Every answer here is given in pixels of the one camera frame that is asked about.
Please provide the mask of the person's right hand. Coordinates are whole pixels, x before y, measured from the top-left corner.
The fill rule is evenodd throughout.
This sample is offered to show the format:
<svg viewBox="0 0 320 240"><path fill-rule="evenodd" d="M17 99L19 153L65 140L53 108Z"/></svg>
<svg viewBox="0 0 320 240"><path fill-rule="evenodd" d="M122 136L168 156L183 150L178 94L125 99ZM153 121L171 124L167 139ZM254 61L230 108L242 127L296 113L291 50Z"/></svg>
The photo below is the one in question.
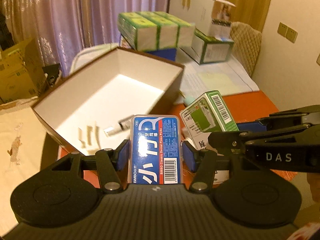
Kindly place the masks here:
<svg viewBox="0 0 320 240"><path fill-rule="evenodd" d="M310 191L314 202L320 202L320 174L307 173L307 181L310 185Z"/></svg>

